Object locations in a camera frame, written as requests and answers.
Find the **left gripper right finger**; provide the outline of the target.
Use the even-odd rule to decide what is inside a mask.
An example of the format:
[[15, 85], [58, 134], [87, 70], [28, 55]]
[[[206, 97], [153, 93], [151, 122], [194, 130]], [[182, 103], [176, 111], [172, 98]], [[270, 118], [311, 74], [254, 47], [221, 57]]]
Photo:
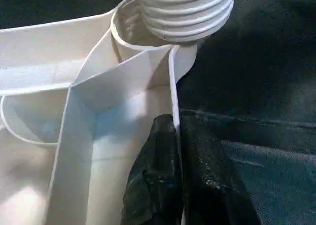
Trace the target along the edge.
[[261, 224], [233, 161], [205, 122], [181, 122], [181, 147], [188, 225]]

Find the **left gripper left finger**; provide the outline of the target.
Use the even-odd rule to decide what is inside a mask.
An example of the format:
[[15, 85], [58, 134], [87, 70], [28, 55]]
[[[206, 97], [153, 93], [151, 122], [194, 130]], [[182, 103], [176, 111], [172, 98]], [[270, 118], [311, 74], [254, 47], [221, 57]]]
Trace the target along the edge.
[[154, 118], [133, 163], [123, 197], [122, 225], [179, 225], [183, 185], [177, 133], [169, 114]]

